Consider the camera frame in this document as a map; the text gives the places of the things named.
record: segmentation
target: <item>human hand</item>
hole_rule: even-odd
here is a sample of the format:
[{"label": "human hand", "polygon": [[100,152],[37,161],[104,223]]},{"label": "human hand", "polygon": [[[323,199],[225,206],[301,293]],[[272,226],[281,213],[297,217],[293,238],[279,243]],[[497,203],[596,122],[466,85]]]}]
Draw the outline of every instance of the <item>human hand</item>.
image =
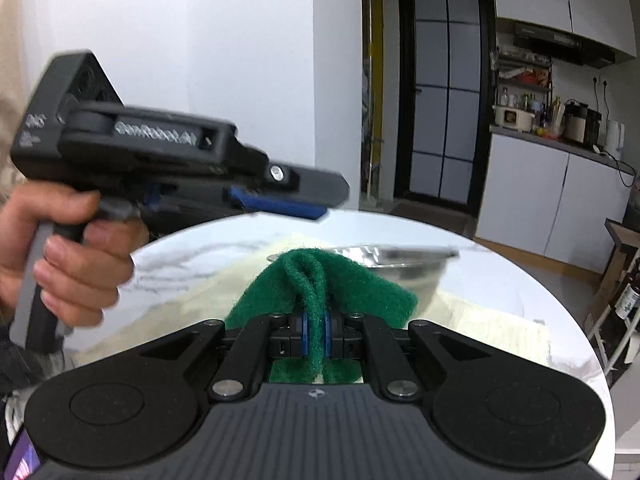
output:
[{"label": "human hand", "polygon": [[[0,210],[0,306],[5,321],[15,310],[38,221],[81,224],[95,215],[99,203],[97,191],[79,193],[50,182],[27,182],[14,190]],[[94,220],[84,230],[84,245],[51,236],[45,257],[33,267],[42,302],[68,326],[99,324],[102,310],[118,301],[117,286],[133,273],[130,253],[147,241],[140,220]]]}]

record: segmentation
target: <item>stainless steel bowl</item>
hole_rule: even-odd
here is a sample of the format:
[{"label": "stainless steel bowl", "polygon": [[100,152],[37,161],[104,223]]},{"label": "stainless steel bowl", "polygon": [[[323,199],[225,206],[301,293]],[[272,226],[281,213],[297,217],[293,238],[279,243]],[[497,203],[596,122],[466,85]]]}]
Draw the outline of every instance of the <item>stainless steel bowl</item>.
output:
[{"label": "stainless steel bowl", "polygon": [[[323,250],[342,256],[372,270],[381,278],[418,292],[435,289],[447,262],[460,253],[453,248],[400,248],[365,245],[332,247]],[[268,256],[270,262],[279,254]]]}]

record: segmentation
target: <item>white wall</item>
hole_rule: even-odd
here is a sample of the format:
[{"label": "white wall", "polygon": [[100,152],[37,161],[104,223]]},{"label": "white wall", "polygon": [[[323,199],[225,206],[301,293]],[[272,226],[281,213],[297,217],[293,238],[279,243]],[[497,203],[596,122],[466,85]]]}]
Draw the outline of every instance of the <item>white wall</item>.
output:
[{"label": "white wall", "polygon": [[313,0],[190,0],[192,112],[270,158],[315,163]]},{"label": "white wall", "polygon": [[185,0],[22,0],[25,88],[49,57],[91,49],[132,105],[188,111]]},{"label": "white wall", "polygon": [[398,99],[400,88],[400,23],[398,0],[382,0],[384,19],[384,84],[382,104],[382,159],[380,198],[391,200],[396,177]]},{"label": "white wall", "polygon": [[53,53],[91,49],[126,104],[231,120],[242,142],[275,160],[340,171],[357,204],[361,0],[24,0],[23,7],[28,91]]},{"label": "white wall", "polygon": [[362,138],[362,0],[314,0],[314,81],[316,166],[342,173],[351,188],[347,207],[357,209]]}]

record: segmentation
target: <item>green sponge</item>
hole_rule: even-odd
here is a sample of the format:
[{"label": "green sponge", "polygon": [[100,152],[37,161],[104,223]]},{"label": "green sponge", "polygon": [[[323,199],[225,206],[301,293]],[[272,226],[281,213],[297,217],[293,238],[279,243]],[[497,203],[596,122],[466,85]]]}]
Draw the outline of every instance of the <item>green sponge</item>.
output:
[{"label": "green sponge", "polygon": [[354,382],[360,377],[357,361],[324,357],[324,312],[329,295],[341,312],[378,316],[391,328],[404,327],[417,304],[414,294],[340,254],[296,249],[282,254],[254,280],[225,323],[228,328],[240,328],[262,314],[290,314],[299,301],[308,317],[308,355],[277,360],[269,380],[312,383],[322,374],[328,384]]}]

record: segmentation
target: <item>doormat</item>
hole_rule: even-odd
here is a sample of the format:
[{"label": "doormat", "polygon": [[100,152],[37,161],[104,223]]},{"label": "doormat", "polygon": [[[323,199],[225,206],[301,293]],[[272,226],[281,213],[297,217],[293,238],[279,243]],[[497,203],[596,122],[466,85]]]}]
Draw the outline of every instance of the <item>doormat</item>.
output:
[{"label": "doormat", "polygon": [[445,209],[434,208],[420,203],[407,202],[398,204],[389,214],[435,225],[436,227],[461,236],[465,236],[464,231],[466,224],[471,220],[469,216],[457,211],[450,212]]}]

